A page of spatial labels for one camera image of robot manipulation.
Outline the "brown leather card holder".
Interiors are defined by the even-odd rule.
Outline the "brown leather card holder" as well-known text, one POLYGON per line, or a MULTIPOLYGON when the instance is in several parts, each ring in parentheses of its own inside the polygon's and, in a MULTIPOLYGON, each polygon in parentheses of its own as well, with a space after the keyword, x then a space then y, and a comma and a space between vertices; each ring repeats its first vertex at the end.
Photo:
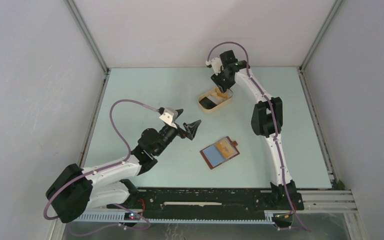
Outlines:
POLYGON ((204 149, 202 149, 202 150, 200 151, 200 154, 201 154, 202 158, 204 159, 204 161, 206 162, 207 166, 208 166, 211 170, 213 170, 214 168, 216 168, 216 167, 218 167, 218 166, 220 166, 220 165, 222 165, 222 164, 228 162, 229 160, 235 158, 236 156, 238 156, 238 155, 240 154, 240 152, 239 152, 239 154, 236 155, 235 157, 233 157, 233 158, 231 158, 231 159, 225 159, 225 158, 222 156, 222 154, 218 151, 218 149, 216 148, 216 143, 217 143, 217 142, 215 142, 215 143, 213 143, 213 144, 211 144, 211 145, 205 147, 204 149))

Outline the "orange credit card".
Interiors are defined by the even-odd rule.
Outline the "orange credit card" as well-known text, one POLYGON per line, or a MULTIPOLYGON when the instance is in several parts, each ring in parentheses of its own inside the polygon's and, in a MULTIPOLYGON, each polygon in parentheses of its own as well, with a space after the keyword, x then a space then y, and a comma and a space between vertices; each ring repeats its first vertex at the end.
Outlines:
POLYGON ((227 92, 220 92, 220 91, 217 91, 216 92, 216 95, 224 100, 227 100, 229 99, 229 94, 227 92))
POLYGON ((239 150, 237 149, 238 143, 236 141, 232 141, 229 137, 224 137, 219 140, 215 143, 215 146, 226 160, 229 160, 239 154, 239 150))

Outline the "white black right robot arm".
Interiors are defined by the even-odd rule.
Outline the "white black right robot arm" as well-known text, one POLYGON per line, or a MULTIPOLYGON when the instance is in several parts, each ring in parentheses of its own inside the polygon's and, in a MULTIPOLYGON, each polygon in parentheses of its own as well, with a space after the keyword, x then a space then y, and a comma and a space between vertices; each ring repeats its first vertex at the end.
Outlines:
POLYGON ((221 92, 239 85, 254 104, 251 128, 255 135, 265 142, 271 155, 271 204, 284 209, 290 203, 299 204, 302 197, 287 167, 281 130, 283 126, 283 101, 273 97, 257 81, 246 60, 238 60, 232 50, 205 62, 214 73, 211 80, 221 92))

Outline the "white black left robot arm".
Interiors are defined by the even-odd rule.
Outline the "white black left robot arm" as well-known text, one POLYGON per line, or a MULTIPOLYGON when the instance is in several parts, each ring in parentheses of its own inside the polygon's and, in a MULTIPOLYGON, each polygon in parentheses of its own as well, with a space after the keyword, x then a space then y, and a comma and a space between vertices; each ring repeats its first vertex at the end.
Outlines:
POLYGON ((45 193, 48 202, 43 216, 52 220, 48 210, 53 208, 55 219, 70 223, 88 209, 116 204, 125 208, 136 206, 138 194, 129 178, 152 169, 158 162, 156 157, 176 137, 193 140, 202 123, 196 120, 178 125, 176 119, 183 113, 182 109, 161 107, 158 113, 163 127, 160 130, 145 129, 137 146, 126 156, 92 167, 81 168, 76 163, 66 166, 45 193))

